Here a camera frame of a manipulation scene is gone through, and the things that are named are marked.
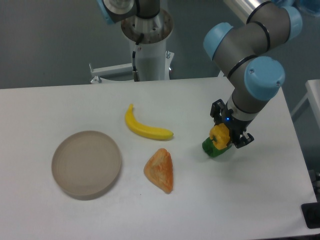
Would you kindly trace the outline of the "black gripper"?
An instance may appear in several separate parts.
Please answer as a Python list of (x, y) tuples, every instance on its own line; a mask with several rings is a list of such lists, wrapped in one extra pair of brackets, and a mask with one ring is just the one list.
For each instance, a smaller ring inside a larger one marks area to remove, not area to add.
[(214, 123), (224, 123), (227, 126), (230, 136), (228, 145), (233, 144), (239, 149), (255, 140), (250, 133), (247, 133), (247, 127), (252, 120), (239, 120), (232, 116), (232, 113), (233, 110), (228, 109), (221, 99), (218, 99), (211, 105), (210, 116), (213, 118)]

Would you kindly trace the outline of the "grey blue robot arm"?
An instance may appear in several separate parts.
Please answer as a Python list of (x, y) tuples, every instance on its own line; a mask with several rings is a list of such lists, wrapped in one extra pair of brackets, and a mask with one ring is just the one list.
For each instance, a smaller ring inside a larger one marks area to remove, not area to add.
[[(100, 0), (97, 4), (105, 21), (120, 23), (129, 40), (133, 79), (164, 80), (169, 74), (165, 42), (173, 22), (160, 2)], [(207, 153), (242, 148), (254, 140), (247, 127), (285, 81), (284, 68), (266, 52), (298, 36), (303, 27), (300, 12), (292, 6), (279, 7), (270, 0), (228, 0), (226, 5), (244, 25), (219, 23), (203, 40), (210, 60), (234, 86), (227, 102), (212, 104), (214, 126), (202, 144)]]

